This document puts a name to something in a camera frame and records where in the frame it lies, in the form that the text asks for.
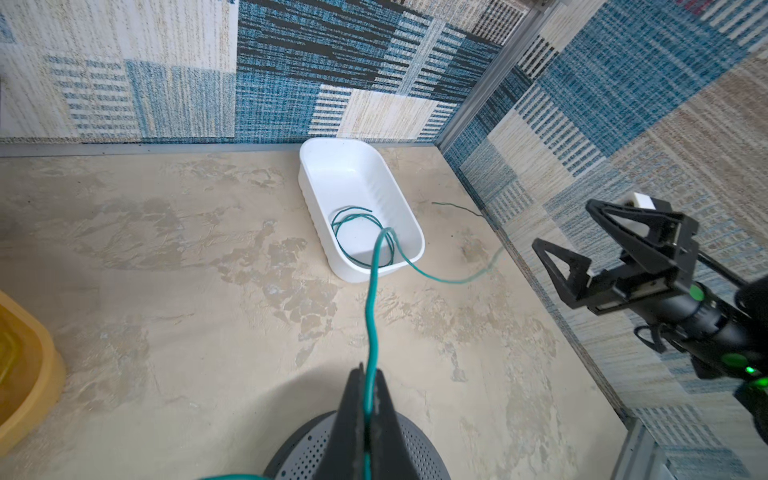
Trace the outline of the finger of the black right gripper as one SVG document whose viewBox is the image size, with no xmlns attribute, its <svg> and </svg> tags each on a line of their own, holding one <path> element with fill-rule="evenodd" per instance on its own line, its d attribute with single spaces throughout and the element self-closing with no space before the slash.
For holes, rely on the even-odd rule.
<svg viewBox="0 0 768 480">
<path fill-rule="evenodd" d="M 698 222 L 676 211 L 591 199 L 586 211 L 638 264 L 695 264 Z"/>
<path fill-rule="evenodd" d="M 591 259 L 540 238 L 532 242 L 532 248 L 568 307 L 596 309 L 596 294 L 590 288 L 597 277 L 590 274 Z"/>
</svg>

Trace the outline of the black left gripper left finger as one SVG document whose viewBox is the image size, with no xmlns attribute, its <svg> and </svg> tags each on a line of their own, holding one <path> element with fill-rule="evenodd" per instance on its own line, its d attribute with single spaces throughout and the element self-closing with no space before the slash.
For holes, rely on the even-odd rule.
<svg viewBox="0 0 768 480">
<path fill-rule="evenodd" d="M 349 373 L 325 453 L 314 474 L 316 480 L 364 478 L 364 380 L 362 365 Z"/>
</svg>

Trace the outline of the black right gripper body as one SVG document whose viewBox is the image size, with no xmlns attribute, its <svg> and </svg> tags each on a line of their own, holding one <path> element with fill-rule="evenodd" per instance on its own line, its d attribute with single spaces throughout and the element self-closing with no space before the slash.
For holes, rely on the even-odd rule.
<svg viewBox="0 0 768 480">
<path fill-rule="evenodd" d="M 765 378 L 767 376 L 767 278 L 744 283 L 711 257 L 698 259 L 738 287 L 734 304 L 715 295 L 678 267 L 645 272 L 637 262 L 604 271 L 590 290 L 596 315 L 628 309 L 641 317 L 649 340 L 663 353 L 671 345 L 687 353 L 699 378 Z"/>
</svg>

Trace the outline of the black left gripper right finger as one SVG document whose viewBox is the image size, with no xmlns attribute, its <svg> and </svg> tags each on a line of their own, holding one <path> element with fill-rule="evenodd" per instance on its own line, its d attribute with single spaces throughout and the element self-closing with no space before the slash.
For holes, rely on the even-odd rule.
<svg viewBox="0 0 768 480">
<path fill-rule="evenodd" d="M 418 479 L 407 450 L 397 412 L 381 370 L 376 373 L 374 410 L 366 427 L 364 479 Z"/>
</svg>

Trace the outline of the grey perforated cable spool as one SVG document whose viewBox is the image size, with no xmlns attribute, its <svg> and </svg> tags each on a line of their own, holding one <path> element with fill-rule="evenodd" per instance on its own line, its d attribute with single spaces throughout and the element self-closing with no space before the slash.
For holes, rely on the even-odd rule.
<svg viewBox="0 0 768 480">
<path fill-rule="evenodd" d="M 313 479 L 327 449 L 336 412 L 326 412 L 302 425 L 278 449 L 264 475 L 270 479 Z M 424 432 L 397 412 L 411 463 L 419 479 L 449 479 L 447 467 Z"/>
</svg>

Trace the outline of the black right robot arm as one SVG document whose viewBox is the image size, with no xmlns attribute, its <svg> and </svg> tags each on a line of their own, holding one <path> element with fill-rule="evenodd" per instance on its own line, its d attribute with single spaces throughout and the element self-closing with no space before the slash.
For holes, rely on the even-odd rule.
<svg viewBox="0 0 768 480">
<path fill-rule="evenodd" d="M 648 348 L 686 353 L 702 380 L 740 380 L 734 396 L 767 436 L 767 280 L 748 282 L 701 251 L 698 222 L 651 198 L 647 208 L 596 199 L 591 218 L 620 247 L 620 265 L 590 274 L 590 258 L 537 238 L 532 248 L 560 299 L 601 316 L 629 310 Z"/>
</svg>

